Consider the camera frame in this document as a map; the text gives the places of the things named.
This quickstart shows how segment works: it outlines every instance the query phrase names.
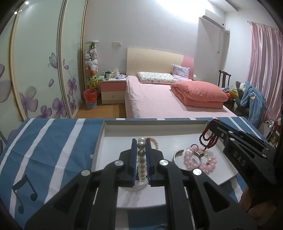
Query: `trash can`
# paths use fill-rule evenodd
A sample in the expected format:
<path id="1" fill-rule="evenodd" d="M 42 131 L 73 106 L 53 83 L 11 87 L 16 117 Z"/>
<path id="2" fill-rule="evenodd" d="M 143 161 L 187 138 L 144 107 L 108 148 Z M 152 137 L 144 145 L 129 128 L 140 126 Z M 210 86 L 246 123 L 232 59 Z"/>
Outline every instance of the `trash can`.
<path id="1" fill-rule="evenodd" d="M 97 106 L 98 91 L 96 89 L 85 90 L 83 98 L 88 108 L 94 108 Z"/>

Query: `purple pillow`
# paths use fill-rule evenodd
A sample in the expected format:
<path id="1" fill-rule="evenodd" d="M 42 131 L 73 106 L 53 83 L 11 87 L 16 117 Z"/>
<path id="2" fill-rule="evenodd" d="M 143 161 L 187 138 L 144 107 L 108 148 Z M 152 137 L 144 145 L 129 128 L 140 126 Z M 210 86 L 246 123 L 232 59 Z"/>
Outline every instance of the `purple pillow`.
<path id="1" fill-rule="evenodd" d="M 189 67 L 181 67 L 179 65 L 172 65 L 173 71 L 172 75 L 174 78 L 176 78 L 178 81 L 188 81 L 189 80 L 189 74 L 190 69 Z"/>

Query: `blue striped tablecloth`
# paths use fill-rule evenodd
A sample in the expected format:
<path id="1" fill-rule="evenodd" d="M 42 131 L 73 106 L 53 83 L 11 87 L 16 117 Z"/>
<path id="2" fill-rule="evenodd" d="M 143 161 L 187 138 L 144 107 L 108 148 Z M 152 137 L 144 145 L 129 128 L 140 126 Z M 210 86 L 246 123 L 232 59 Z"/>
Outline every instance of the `blue striped tablecloth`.
<path id="1" fill-rule="evenodd" d="M 219 119 L 264 140 L 245 118 Z M 18 128 L 0 156 L 0 198 L 21 227 L 81 170 L 91 168 L 90 155 L 94 153 L 104 120 L 113 119 L 27 119 Z M 222 185 L 235 201 L 239 201 L 245 187 L 240 175 Z M 154 229 L 158 224 L 166 222 L 166 211 L 164 207 L 147 211 L 117 210 L 116 219 L 117 229 Z"/>

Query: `curtain rod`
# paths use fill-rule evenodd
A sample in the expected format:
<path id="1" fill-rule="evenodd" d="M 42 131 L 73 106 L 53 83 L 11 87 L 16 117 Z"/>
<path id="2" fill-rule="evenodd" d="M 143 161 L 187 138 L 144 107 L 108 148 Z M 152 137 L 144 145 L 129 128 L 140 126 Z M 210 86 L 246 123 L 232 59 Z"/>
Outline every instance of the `curtain rod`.
<path id="1" fill-rule="evenodd" d="M 264 26 L 268 26 L 268 27 L 271 27 L 271 28 L 273 28 L 273 29 L 277 29 L 277 28 L 274 28 L 274 27 L 272 27 L 272 26 L 270 26 L 270 25 L 266 25 L 266 24 L 261 24 L 261 23 L 257 23 L 257 22 L 251 22 L 251 21 L 247 21 L 248 23 L 255 23 L 255 24 L 259 24 L 259 25 L 264 25 Z"/>

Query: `nightstand drawer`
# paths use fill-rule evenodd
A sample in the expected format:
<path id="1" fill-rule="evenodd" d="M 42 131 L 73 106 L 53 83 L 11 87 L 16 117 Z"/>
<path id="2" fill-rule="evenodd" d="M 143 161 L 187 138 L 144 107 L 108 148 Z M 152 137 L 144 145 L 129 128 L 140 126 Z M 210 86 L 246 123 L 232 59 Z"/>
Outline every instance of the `nightstand drawer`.
<path id="1" fill-rule="evenodd" d="M 101 82 L 100 88 L 101 92 L 117 92 L 117 91 L 125 91 L 126 82 Z"/>
<path id="2" fill-rule="evenodd" d="M 125 91 L 101 92 L 102 104 L 120 104 L 125 102 Z"/>

